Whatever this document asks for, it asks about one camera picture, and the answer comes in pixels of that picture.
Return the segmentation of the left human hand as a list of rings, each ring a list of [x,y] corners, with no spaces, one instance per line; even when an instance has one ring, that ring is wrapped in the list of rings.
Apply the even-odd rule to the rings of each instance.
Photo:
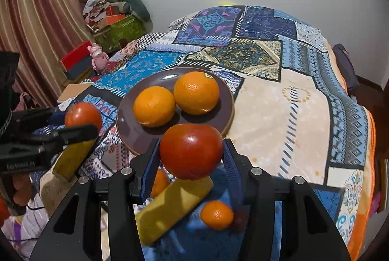
[[[32,196],[32,184],[27,173],[1,176],[1,198],[12,216],[26,213]]]

